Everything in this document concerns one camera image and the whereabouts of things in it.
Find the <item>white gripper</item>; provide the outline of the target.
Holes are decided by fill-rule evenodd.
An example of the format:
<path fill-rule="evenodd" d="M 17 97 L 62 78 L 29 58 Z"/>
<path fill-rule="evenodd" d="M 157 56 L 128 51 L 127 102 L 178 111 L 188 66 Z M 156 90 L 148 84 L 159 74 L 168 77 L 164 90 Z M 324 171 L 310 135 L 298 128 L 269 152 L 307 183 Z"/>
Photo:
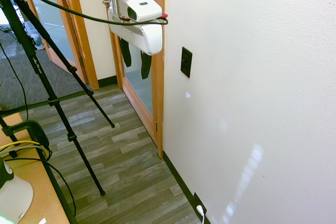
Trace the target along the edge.
<path fill-rule="evenodd" d="M 161 25 L 133 25 L 134 20 L 129 22 L 121 20 L 113 13 L 112 7 L 108 8 L 108 19 L 111 22 L 121 22 L 122 25 L 110 24 L 110 30 L 119 36 L 119 45 L 126 67 L 130 67 L 131 53 L 129 43 L 141 50 L 141 77 L 146 79 L 149 76 L 152 55 L 159 53 L 163 46 L 163 31 Z"/>

